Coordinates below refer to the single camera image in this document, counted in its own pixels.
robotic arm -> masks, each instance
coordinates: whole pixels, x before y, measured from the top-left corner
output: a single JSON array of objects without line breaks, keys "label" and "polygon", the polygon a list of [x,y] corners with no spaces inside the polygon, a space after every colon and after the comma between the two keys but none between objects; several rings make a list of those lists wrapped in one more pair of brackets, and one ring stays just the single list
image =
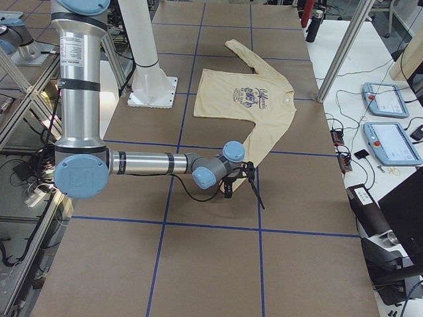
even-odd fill
[{"label": "robotic arm", "polygon": [[19,18],[0,20],[0,47],[11,55],[17,50],[23,59],[31,61],[41,55],[34,38]]},{"label": "robotic arm", "polygon": [[88,198],[105,187],[109,174],[192,173],[202,189],[228,176],[228,184],[246,177],[240,172],[245,170],[245,150],[236,141],[228,142],[223,153],[211,159],[196,153],[135,153],[106,148],[98,133],[99,77],[100,41],[107,32],[109,2],[52,0],[52,24],[60,35],[58,86],[63,122],[62,137],[56,142],[56,186],[69,197]]}]

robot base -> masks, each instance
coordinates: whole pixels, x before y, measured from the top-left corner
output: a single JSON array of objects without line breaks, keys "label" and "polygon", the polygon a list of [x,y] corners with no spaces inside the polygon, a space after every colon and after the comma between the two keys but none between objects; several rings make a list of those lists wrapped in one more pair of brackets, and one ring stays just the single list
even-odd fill
[{"label": "robot base", "polygon": [[128,99],[128,106],[166,109],[172,108],[176,93],[176,86],[178,85],[178,78],[166,77],[166,80],[170,85],[159,97],[154,98],[149,96],[143,89],[134,89]]},{"label": "robot base", "polygon": [[[50,52],[50,51],[57,50],[57,48],[54,45],[41,44],[41,43],[37,43],[37,45],[41,52]],[[51,55],[43,53],[37,58],[29,61],[27,59],[23,59],[20,53],[16,52],[12,55],[11,60],[16,66],[39,67],[46,61],[47,57],[49,56]]]}]

metal pole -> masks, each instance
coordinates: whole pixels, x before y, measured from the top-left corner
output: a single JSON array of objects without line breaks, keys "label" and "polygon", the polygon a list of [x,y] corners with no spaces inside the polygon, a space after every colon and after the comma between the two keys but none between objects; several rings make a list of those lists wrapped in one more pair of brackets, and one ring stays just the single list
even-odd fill
[{"label": "metal pole", "polygon": [[374,2],[375,0],[360,0],[360,3],[358,3],[356,12],[352,17],[350,25],[345,32],[322,86],[320,87],[319,93],[316,96],[316,100],[318,102],[325,101],[325,98],[329,93],[329,90],[332,87],[333,82],[335,81],[336,76],[338,75],[340,68],[342,67],[342,64],[344,63],[344,60],[346,59],[346,56],[348,55],[348,52],[350,51],[358,32],[362,28],[363,22],[368,16]]}]

table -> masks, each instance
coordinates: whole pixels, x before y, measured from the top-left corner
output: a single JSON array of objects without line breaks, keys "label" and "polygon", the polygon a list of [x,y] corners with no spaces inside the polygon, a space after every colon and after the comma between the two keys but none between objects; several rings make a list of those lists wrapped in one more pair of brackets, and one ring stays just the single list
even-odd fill
[{"label": "table", "polygon": [[[307,43],[307,48],[310,53],[311,61],[313,62],[313,69],[316,74],[316,78],[324,78],[325,73],[327,72],[327,69],[329,68],[329,65],[334,57],[335,51],[348,27],[348,23],[349,22],[346,21],[326,20],[321,25],[315,42]],[[354,45],[348,53],[348,57],[346,58],[346,61],[344,62],[339,75],[358,71],[370,71],[376,67],[386,64],[390,60],[391,55],[387,51],[379,35],[376,33],[373,25],[370,22],[365,22],[356,38],[356,41],[354,42]],[[396,84],[399,86],[399,88],[408,87],[408,84],[405,81],[393,81],[390,78],[388,70],[392,64],[393,61],[388,62],[388,64],[385,66],[375,69],[369,73],[358,73],[354,75],[337,77],[327,96],[327,99],[324,102],[325,112],[332,114],[336,119],[340,120],[345,127],[357,127],[356,123],[348,118],[343,117],[340,114],[339,107],[336,104],[336,92],[338,90],[361,92],[362,86],[365,82],[380,83],[383,81],[384,83]],[[416,98],[411,89],[404,89],[401,91],[401,94],[404,100],[414,100]],[[359,121],[360,117],[364,115],[366,109],[366,105],[363,102],[362,96],[341,92],[338,93],[338,97],[342,112]],[[406,119],[372,116],[369,112],[366,112],[365,116],[369,122],[400,122],[403,127],[406,127],[411,118],[416,116],[423,116],[423,108],[419,102],[411,102],[406,105],[408,111],[410,112],[410,117]],[[328,123],[329,127],[331,127],[331,120],[329,120]],[[407,131],[408,134],[414,131],[420,124],[422,124],[421,121],[414,120],[410,126],[410,129]],[[370,193],[373,198],[378,201],[385,194],[391,191],[396,185],[400,184],[403,180],[415,172],[416,169],[415,167],[398,167],[397,169],[401,175],[396,176],[389,173],[389,169],[387,167],[383,167],[385,170],[385,173],[383,173],[377,167],[380,165],[380,163],[375,159],[371,149],[367,144],[367,139],[365,139],[362,132],[362,125],[354,139],[354,147],[351,148],[352,139],[355,135],[355,132],[356,131],[354,130],[346,130],[344,140],[352,153],[359,151],[360,149],[367,149],[367,151],[371,153],[371,155],[367,158],[375,171],[376,182],[374,187],[370,189]],[[421,145],[416,145],[415,147],[419,154],[423,155],[423,147]],[[369,182],[367,183],[367,186],[369,186],[372,179],[370,166],[364,160],[361,160],[360,164],[363,165],[369,174]],[[361,184],[365,180],[364,171],[359,166],[357,166],[356,163],[352,163],[352,168],[353,171],[346,173],[345,175],[344,185],[346,188],[356,184]],[[372,241],[381,246],[380,239],[377,237],[373,237]],[[389,249],[389,251],[393,250],[400,250],[404,255],[406,255],[401,246],[396,246]],[[394,306],[385,306],[379,298],[379,295],[377,295],[377,298],[381,316],[384,316],[392,309],[398,310],[398,308]],[[422,309],[423,300],[412,300],[407,305],[405,316],[419,316],[418,314],[421,313]]]},{"label": "table", "polygon": [[210,157],[244,140],[250,122],[193,116],[203,68],[251,73],[223,45],[235,38],[295,89],[292,126],[257,170],[266,209],[246,183],[201,204],[171,178],[111,177],[77,202],[32,316],[378,316],[297,11],[162,2],[153,32],[174,106],[121,99],[108,146]]}]

screen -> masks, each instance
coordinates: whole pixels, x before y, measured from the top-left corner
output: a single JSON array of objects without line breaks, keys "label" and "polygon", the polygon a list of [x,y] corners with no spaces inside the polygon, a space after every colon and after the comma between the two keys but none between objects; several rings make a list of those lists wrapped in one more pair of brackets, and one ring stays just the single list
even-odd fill
[{"label": "screen", "polygon": [[375,96],[377,109],[386,112],[396,112],[398,114],[404,113],[398,96],[395,93],[395,87],[383,85],[370,85],[370,87],[374,93],[377,93]]},{"label": "screen", "polygon": [[417,160],[395,124],[377,124],[372,128],[389,160]]}]

